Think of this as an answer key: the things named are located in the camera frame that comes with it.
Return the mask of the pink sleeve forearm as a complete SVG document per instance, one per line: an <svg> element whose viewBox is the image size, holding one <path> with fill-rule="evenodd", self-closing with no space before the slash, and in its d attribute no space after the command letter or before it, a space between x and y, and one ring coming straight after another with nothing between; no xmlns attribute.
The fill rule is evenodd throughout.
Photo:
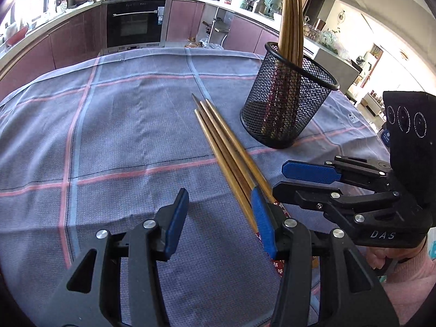
<svg viewBox="0 0 436 327"><path fill-rule="evenodd" d="M398 264L383 285L400 325L405 325L418 311L434 285L435 260L429 257L425 244L415 257Z"/></svg>

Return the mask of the person right hand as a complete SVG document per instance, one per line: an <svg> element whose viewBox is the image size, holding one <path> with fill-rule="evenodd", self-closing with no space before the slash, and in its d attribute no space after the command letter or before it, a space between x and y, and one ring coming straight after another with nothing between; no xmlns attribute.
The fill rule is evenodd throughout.
<svg viewBox="0 0 436 327"><path fill-rule="evenodd" d="M381 270L387 259L394 259L400 255L399 249L368 247L366 260L371 268Z"/></svg>

